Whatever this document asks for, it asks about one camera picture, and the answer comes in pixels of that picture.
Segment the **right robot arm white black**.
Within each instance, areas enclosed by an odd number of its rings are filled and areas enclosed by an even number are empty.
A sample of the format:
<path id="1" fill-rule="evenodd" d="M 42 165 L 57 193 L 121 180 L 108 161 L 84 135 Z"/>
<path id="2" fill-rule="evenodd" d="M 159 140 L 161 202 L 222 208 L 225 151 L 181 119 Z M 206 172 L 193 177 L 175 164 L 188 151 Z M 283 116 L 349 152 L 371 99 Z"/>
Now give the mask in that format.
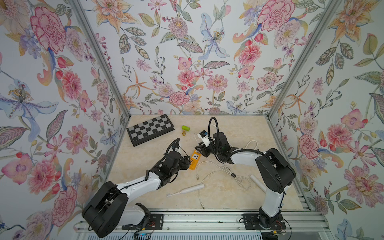
<path id="1" fill-rule="evenodd" d="M 261 228 L 269 229 L 279 220 L 282 211 L 284 196 L 287 189 L 296 178 L 296 172 L 275 148 L 265 152 L 258 149 L 239 149 L 232 147 L 224 132 L 219 131 L 219 124 L 212 117 L 209 124 L 215 123 L 216 132 L 208 130 L 198 134 L 199 145 L 195 150 L 202 156 L 214 155 L 222 164 L 245 165 L 257 167 L 266 187 L 266 196 L 259 209 L 258 221 Z"/>

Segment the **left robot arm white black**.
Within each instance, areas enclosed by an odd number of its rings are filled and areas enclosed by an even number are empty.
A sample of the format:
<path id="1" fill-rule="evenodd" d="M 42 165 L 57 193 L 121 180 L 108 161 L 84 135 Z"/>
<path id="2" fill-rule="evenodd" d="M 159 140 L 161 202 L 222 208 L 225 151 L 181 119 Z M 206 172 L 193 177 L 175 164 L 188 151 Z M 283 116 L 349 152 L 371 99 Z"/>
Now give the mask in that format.
<path id="1" fill-rule="evenodd" d="M 124 230 L 145 230 L 150 225 L 151 212 L 141 203 L 129 207 L 137 198 L 161 189 L 172 183 L 179 171 L 190 167 L 191 158 L 175 139 L 166 149 L 163 157 L 144 176 L 133 181 L 114 184 L 104 183 L 82 212 L 88 223 L 88 230 L 94 231 L 101 239 L 112 233 L 115 228 Z"/>

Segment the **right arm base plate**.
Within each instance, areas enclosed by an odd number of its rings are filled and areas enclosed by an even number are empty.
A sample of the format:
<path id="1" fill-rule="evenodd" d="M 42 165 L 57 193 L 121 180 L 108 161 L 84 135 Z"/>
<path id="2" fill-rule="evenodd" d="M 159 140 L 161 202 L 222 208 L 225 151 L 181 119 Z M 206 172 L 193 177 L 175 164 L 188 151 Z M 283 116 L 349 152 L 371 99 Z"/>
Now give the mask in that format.
<path id="1" fill-rule="evenodd" d="M 246 230 L 281 231 L 287 228 L 281 214 L 277 214 L 272 218 L 258 213 L 243 214 L 241 222 L 245 225 Z"/>

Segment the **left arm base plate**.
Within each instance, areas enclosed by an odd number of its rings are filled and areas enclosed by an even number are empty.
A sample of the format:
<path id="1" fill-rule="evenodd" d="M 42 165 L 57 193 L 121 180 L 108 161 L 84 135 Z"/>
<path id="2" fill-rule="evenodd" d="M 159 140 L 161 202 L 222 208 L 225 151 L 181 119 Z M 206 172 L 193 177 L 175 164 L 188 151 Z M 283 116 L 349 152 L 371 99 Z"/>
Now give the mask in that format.
<path id="1" fill-rule="evenodd" d="M 164 214 L 151 213 L 144 205 L 137 203 L 125 209 L 118 226 L 122 230 L 162 230 Z"/>

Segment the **orange power strip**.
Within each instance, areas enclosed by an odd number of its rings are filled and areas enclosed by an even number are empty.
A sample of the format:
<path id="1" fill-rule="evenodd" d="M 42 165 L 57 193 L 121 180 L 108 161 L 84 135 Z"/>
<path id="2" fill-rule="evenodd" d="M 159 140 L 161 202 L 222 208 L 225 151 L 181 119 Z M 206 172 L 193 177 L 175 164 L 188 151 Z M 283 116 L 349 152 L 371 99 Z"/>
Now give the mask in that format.
<path id="1" fill-rule="evenodd" d="M 191 161 L 190 161 L 190 167 L 189 167 L 190 170 L 194 171 L 196 169 L 201 156 L 202 155 L 197 150 L 194 150 L 194 153 L 191 155 Z"/>

